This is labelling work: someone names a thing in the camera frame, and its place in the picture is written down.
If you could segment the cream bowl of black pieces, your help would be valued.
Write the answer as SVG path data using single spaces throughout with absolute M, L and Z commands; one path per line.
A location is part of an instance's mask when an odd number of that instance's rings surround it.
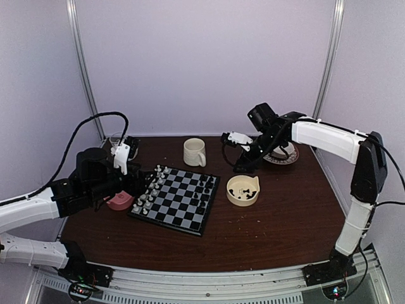
M 226 186 L 227 199 L 235 206 L 247 207 L 255 204 L 260 193 L 259 177 L 236 175 Z

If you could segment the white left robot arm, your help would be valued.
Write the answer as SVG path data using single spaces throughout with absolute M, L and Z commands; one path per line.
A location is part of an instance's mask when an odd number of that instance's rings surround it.
M 90 265 L 73 241 L 44 242 L 15 237 L 9 231 L 47 219 L 62 219 L 82 210 L 95 210 L 124 191 L 136 197 L 147 188 L 147 174 L 129 163 L 120 148 L 113 161 L 101 148 L 79 152 L 76 169 L 66 179 L 50 182 L 19 198 L 1 202 L 1 263 L 45 265 L 67 270 L 77 281 L 91 275 Z

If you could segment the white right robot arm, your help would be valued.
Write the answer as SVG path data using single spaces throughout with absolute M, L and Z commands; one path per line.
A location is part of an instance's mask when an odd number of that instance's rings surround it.
M 331 252 L 331 261 L 324 268 L 329 279 L 338 279 L 348 270 L 347 259 L 368 229 L 387 178 L 381 135 L 348 130 L 297 111 L 278 115 L 266 103 L 255 106 L 247 116 L 259 133 L 257 137 L 234 131 L 225 136 L 230 145 L 242 148 L 233 165 L 234 172 L 255 171 L 265 155 L 289 143 L 309 146 L 352 167 L 351 181 L 347 183 L 347 198 L 351 202 Z

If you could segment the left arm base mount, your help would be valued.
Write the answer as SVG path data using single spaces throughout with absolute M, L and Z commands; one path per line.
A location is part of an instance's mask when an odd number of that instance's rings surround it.
M 111 267 L 91 263 L 86 263 L 83 267 L 67 266 L 56 271 L 70 283 L 68 296 L 78 303 L 83 303 L 92 296 L 102 296 L 102 288 L 108 288 L 113 277 Z

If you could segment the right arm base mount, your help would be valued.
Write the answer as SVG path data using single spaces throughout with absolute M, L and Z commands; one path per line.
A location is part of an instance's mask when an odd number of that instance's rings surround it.
M 320 285 L 323 295 L 332 301 L 343 300 L 348 293 L 347 278 L 357 274 L 354 264 L 343 269 L 338 263 L 327 261 L 302 268 L 307 287 Z

